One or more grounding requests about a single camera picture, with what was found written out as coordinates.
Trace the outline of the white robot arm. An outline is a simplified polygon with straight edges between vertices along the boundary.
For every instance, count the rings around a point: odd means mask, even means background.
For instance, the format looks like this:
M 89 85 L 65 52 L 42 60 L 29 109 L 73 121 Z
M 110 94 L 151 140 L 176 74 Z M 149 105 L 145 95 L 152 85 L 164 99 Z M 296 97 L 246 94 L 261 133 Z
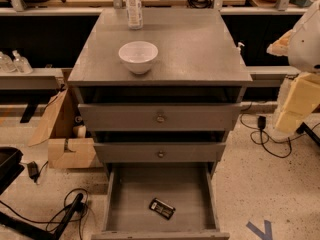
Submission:
M 294 134 L 320 105 L 320 1 L 315 1 L 294 27 L 270 44 L 267 53 L 287 56 L 300 73 L 283 81 L 272 118 L 276 138 Z

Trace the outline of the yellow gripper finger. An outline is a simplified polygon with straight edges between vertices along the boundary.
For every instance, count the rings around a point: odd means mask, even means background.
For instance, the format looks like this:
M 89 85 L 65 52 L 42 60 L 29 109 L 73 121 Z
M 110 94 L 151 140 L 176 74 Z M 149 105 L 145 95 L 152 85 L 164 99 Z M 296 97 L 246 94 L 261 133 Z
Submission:
M 320 75 L 287 76 L 280 86 L 273 115 L 275 134 L 293 134 L 320 104 Z
M 292 31 L 289 30 L 278 40 L 270 44 L 267 48 L 267 53 L 274 56 L 287 56 L 291 34 Z

